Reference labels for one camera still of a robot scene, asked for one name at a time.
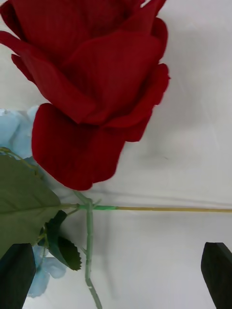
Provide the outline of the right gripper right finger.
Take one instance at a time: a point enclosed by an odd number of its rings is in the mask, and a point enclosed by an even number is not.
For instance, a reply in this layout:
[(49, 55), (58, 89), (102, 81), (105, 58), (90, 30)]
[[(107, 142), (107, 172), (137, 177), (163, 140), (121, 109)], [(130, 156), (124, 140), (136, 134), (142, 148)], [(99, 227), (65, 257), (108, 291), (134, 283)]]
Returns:
[(232, 252), (224, 243), (207, 242), (201, 272), (217, 309), (232, 309)]

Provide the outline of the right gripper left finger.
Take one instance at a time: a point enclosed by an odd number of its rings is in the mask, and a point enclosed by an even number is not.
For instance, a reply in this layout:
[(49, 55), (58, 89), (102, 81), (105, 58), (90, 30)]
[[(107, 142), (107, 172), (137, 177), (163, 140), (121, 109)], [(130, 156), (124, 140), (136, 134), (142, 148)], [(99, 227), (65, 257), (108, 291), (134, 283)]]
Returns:
[(14, 244), (0, 259), (0, 309), (23, 308), (36, 273), (31, 244)]

